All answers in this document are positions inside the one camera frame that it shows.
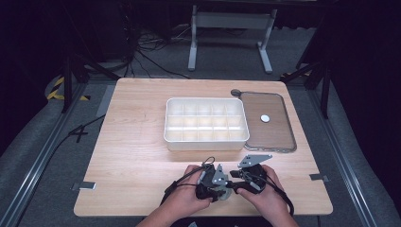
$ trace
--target right hand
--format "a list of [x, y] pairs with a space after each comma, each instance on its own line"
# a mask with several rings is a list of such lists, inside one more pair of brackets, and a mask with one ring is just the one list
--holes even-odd
[[[266, 165], [262, 165], [262, 167], [271, 180], [284, 191], [274, 169]], [[238, 188], [237, 193], [252, 203], [263, 218], [268, 220], [273, 226], [298, 226], [289, 214], [286, 202], [271, 186], [266, 185], [260, 194], [251, 193], [243, 188]]]

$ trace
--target storage box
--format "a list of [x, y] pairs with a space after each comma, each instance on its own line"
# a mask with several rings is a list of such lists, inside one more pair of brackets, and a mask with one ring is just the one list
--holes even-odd
[[167, 101], [169, 150], [240, 150], [249, 137], [240, 99], [174, 97]]

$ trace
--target brown translucent lid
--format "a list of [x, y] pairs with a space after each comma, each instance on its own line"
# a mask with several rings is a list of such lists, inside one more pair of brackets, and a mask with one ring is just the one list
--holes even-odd
[[292, 152], [296, 147], [283, 98], [272, 93], [241, 92], [250, 138], [249, 150]]

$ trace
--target white round button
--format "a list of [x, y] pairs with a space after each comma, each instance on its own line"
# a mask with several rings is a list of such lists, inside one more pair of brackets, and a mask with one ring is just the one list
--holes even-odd
[[266, 114], [261, 115], [260, 119], [265, 123], [268, 123], [270, 121], [270, 117], [268, 117]]

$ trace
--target table top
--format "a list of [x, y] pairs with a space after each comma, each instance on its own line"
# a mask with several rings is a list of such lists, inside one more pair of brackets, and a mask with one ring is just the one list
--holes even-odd
[[[170, 151], [164, 139], [166, 102], [172, 97], [231, 97], [231, 90], [276, 93], [283, 97], [297, 149], [266, 151]], [[158, 207], [165, 189], [182, 177], [188, 165], [210, 156], [224, 171], [237, 169], [246, 154], [272, 154], [262, 164], [276, 170], [297, 215], [327, 215], [333, 211], [287, 87], [278, 81], [211, 79], [120, 79], [98, 136], [84, 181], [95, 190], [80, 190], [74, 208], [81, 217], [147, 216]], [[194, 216], [258, 216], [241, 196], [217, 201]]]

